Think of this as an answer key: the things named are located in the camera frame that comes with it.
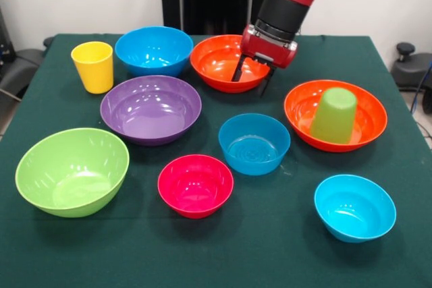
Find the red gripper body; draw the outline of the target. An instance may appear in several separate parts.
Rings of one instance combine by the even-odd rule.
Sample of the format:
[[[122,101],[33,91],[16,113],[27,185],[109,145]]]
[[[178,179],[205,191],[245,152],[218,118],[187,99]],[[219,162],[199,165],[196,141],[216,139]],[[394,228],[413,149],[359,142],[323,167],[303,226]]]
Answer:
[[[280,41],[259,31],[253,24],[245,27],[241,53],[274,68],[285,69],[294,60],[298,50],[295,41]]]

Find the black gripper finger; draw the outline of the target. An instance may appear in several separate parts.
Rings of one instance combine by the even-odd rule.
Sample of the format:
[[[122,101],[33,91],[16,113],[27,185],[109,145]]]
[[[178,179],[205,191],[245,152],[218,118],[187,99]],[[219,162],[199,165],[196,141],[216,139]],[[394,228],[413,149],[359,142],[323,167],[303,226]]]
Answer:
[[[266,91],[266,88],[271,80],[271,78],[273,77],[273,74],[275,72],[275,68],[273,66],[271,66],[269,68],[269,72],[268,74],[265,76],[265,78],[263,79],[263,81],[260,83],[259,87],[258,87],[258,95],[260,97],[262,97],[262,95],[264,94],[264,92]]]
[[[241,55],[238,61],[238,64],[234,70],[234,74],[232,76],[231,81],[232,82],[238,82],[242,76],[242,67],[244,65],[244,61],[247,58],[246,55]]]

